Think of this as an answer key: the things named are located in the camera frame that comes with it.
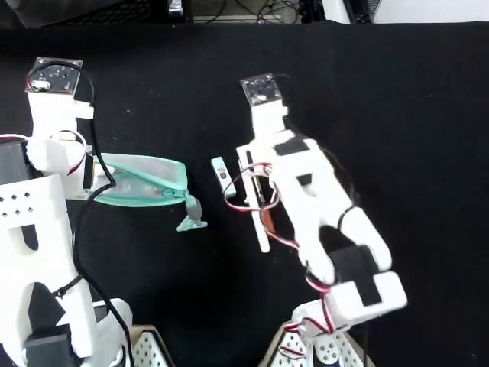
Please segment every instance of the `white wire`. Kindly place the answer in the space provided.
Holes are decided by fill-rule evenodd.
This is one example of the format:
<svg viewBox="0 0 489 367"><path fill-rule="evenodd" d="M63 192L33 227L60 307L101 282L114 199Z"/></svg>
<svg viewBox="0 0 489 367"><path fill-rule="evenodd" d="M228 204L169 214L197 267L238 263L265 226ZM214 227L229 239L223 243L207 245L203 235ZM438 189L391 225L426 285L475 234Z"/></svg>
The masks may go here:
<svg viewBox="0 0 489 367"><path fill-rule="evenodd" d="M10 138L29 140L27 136L21 134L0 134L0 139L10 139Z"/></svg>
<svg viewBox="0 0 489 367"><path fill-rule="evenodd" d="M70 169L68 170L68 174L72 174L74 171L76 171L76 169L78 169L78 167L81 165L81 163L85 159L85 154L86 154L86 140L83 137L83 135L81 135L79 132L76 132L74 130L60 130L60 131L57 132L57 134L62 133L62 132L70 132L71 134L75 135L82 142L82 145L83 145L82 156L80 157L79 160L76 161L76 164L74 166L70 167Z"/></svg>

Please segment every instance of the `mint green object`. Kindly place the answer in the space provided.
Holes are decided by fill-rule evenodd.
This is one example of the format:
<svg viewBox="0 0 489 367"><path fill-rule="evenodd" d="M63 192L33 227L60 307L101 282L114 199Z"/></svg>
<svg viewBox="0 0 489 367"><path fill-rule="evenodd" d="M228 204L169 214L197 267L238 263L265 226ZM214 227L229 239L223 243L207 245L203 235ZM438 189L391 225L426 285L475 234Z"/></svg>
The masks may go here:
<svg viewBox="0 0 489 367"><path fill-rule="evenodd" d="M102 156L107 166L114 169L112 175L117 186L98 195L96 201L129 207L185 203L187 217L176 230L182 232L207 227L207 222L201 220L200 202L187 190L185 164L143 155L104 153ZM96 190L106 183L108 179L105 176L96 176L92 189Z"/></svg>

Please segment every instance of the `red wire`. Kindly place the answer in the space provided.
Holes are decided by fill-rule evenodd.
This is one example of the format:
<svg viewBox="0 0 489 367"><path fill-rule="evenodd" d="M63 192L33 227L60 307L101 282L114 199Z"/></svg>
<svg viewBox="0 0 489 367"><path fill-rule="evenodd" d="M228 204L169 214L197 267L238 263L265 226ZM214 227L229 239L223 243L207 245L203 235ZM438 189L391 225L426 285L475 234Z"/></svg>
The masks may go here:
<svg viewBox="0 0 489 367"><path fill-rule="evenodd" d="M285 350L287 352L291 352L292 354L295 354L296 356L305 356L306 354L302 352L298 352L292 348L287 348L286 346L281 346L280 349Z"/></svg>
<svg viewBox="0 0 489 367"><path fill-rule="evenodd" d="M326 324L328 325L328 328L331 330L331 333L334 333L335 332L335 326L333 325L333 322L331 321L331 318L329 317L328 308L326 307L326 302L325 302L325 296L326 296L326 293L321 294L322 312L324 313L324 318L326 320Z"/></svg>

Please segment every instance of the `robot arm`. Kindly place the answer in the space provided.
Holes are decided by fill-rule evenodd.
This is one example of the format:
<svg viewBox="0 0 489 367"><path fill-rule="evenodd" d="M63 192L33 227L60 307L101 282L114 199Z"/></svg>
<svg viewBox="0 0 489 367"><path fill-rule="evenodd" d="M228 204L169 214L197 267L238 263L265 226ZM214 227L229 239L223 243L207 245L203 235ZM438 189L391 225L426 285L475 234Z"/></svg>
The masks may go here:
<svg viewBox="0 0 489 367"><path fill-rule="evenodd" d="M362 208L355 205L318 144L287 130L287 108L271 74L241 81L251 106L254 140L237 148L239 161L271 164L267 175L293 224L301 264L327 291L321 300L298 307L295 321L329 310L332 324L348 328L402 308L407 299L399 277L390 270L389 248ZM251 178L243 176L251 206L257 203ZM253 213L263 252L269 244L259 214ZM319 230L331 226L351 240L326 251Z"/></svg>

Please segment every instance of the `black wire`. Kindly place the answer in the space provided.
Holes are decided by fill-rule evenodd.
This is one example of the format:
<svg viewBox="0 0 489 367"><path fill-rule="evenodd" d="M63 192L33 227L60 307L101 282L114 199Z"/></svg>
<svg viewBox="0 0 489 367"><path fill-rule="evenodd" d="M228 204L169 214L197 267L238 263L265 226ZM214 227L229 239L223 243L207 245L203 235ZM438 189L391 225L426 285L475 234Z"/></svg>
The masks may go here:
<svg viewBox="0 0 489 367"><path fill-rule="evenodd" d="M88 80L90 87L92 89L92 98L90 99L90 105L93 107L95 104L95 99L96 99L96 94L95 94L95 86L93 84L92 78L89 76L89 74L82 69L82 67L72 64L67 61L48 61L46 63L42 63L32 69L28 73L28 85L29 87L32 88L31 81L29 78L34 75L36 72L44 70L50 66L62 66L62 67L69 67L71 69L74 69L80 73L80 76L84 75L85 78ZM108 178L109 183L104 185L103 187L100 187L99 189L95 190L93 193L90 194L90 196L87 198L87 200L83 203L82 207L80 208L78 212L78 216L75 221L75 228L73 230L73 237L72 237L72 250L73 250L73 264L75 265L75 269L78 271L78 273L83 277L83 279L86 280L86 282L95 290L95 292L102 298L102 300L105 302L105 305L107 308L112 312L114 315L114 318L117 320L119 325L121 326L122 330L124 331L127 347L128 347L128 356L129 356L129 362L131 363L131 367L135 367L134 364L134 356L132 355L132 348L131 348L131 335L129 333L129 328L125 324L124 320L122 319L121 315L119 312L115 309L114 305L110 301L110 298L107 296L107 294L103 291L103 289L99 286L99 284L88 274L88 272L83 268L80 258L79 258L79 233L80 229L83 223L83 218L90 207L90 205L93 203L95 198L103 193L105 190L113 188L116 186L116 182L114 177L111 175L110 171L107 168L107 165L104 162L104 159L102 157L102 154L100 152L100 147L99 147L99 141L97 139L97 134L96 134L96 128L95 128L95 109L94 109L94 116L93 119L89 121L89 127L90 127L90 134L92 136L92 143L93 143L93 151L96 154L96 157L99 159L99 164L102 167L104 174Z"/></svg>
<svg viewBox="0 0 489 367"><path fill-rule="evenodd" d="M368 365L368 325L364 324L364 341L363 341L363 349L364 349L364 367Z"/></svg>
<svg viewBox="0 0 489 367"><path fill-rule="evenodd" d="M247 11L251 15L254 15L255 17L257 17L257 22L260 21L260 19L261 20L264 20L263 19L263 15L259 15L258 13L255 13L248 6L246 6L245 4L243 4L240 0L235 0L235 2L236 2L236 4L239 5L240 8L243 8L245 11Z"/></svg>
<svg viewBox="0 0 489 367"><path fill-rule="evenodd" d="M218 10L217 14L215 15L214 18L212 18L211 20L209 21L206 21L204 24L210 24L212 23L213 21L215 21L217 18L219 18L222 13L224 13L224 9L226 7L226 5L228 4L228 0L223 0L222 4L221 4L221 8Z"/></svg>

